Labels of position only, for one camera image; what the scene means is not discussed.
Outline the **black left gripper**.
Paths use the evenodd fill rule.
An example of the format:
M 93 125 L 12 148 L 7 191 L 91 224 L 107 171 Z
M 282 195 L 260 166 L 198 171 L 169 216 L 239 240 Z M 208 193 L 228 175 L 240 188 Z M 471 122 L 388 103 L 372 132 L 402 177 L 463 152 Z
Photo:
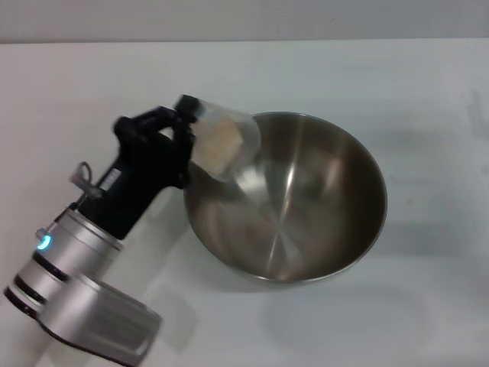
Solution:
M 158 106 L 114 125 L 118 156 L 97 183 L 108 181 L 97 199 L 87 198 L 79 213 L 116 239 L 124 239 L 167 187 L 182 189 L 189 181 L 188 163 L 202 103 L 182 95 L 172 109 Z

